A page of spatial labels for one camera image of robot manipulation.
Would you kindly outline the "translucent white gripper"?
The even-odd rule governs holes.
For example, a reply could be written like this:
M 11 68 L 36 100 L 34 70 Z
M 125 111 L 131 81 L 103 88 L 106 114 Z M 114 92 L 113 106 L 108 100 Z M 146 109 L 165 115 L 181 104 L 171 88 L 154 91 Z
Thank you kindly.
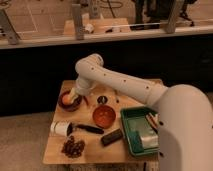
M 69 94 L 68 95 L 68 102 L 69 103 L 73 103 L 74 100 L 82 100 L 82 96 L 86 96 L 90 93 L 91 91 L 91 83 L 88 80 L 85 79 L 77 79 L 75 81 L 75 92 L 78 95 L 81 96 L 77 96 L 77 94 Z

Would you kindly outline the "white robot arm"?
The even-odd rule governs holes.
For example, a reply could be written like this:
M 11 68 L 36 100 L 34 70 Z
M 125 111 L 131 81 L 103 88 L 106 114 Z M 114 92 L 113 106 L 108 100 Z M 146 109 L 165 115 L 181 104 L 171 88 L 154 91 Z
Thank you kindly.
M 87 95 L 99 82 L 158 113 L 159 171 L 213 171 L 213 105 L 198 88 L 171 87 L 103 67 L 91 54 L 78 60 L 75 92 Z

